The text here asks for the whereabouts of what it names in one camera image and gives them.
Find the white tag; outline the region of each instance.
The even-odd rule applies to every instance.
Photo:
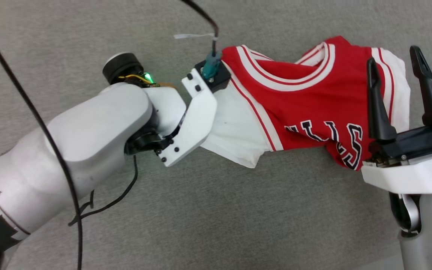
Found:
[[[214,33],[210,34],[175,34],[175,39],[181,39],[181,38],[198,38],[200,36],[212,36],[214,37]]]

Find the gray carpet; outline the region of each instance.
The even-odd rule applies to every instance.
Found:
[[[293,62],[334,36],[386,48],[410,67],[417,44],[432,67],[432,1],[199,0],[219,23],[219,48],[246,44]],[[133,51],[177,84],[209,51],[211,29],[177,0],[0,0],[0,49],[47,121],[106,87],[105,60]],[[421,125],[417,80],[411,126]],[[0,153],[36,122],[0,67]],[[84,220],[85,269],[351,269],[396,253],[386,192],[324,149],[266,153],[247,169],[204,149],[171,168],[138,155],[139,180],[117,206]],[[127,166],[96,190],[96,205],[130,182]],[[9,269],[74,269],[68,208],[29,237]]]

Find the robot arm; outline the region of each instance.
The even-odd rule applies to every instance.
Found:
[[[423,127],[396,134],[389,124],[373,61],[367,65],[368,117],[372,158],[361,171],[364,181],[389,191],[391,210],[406,270],[432,270],[432,72],[420,48],[410,49],[420,80]]]
[[[204,142],[216,114],[216,85],[210,89],[197,69],[182,79],[192,97],[187,109],[172,87],[141,88],[119,79],[143,73],[131,53],[111,58],[103,73],[109,87],[48,124],[79,199],[122,167],[125,154],[154,150],[172,166]],[[0,266],[20,241],[71,204],[65,175],[37,128],[0,156]]]

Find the white zip tie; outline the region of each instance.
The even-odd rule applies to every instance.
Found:
[[[214,33],[210,34],[175,34],[175,39],[181,39],[181,38],[199,38],[200,36],[212,36],[213,41],[217,41],[217,37],[214,36]]]

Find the t-shirt sleeve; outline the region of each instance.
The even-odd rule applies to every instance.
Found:
[[[214,96],[216,116],[201,147],[237,164],[255,168],[259,157],[270,150],[270,145],[253,108],[233,82]]]
[[[391,101],[391,125],[398,133],[410,128],[410,86],[406,80],[406,67],[404,61],[396,55],[381,49],[382,62],[390,72],[389,80],[393,85],[393,100]]]

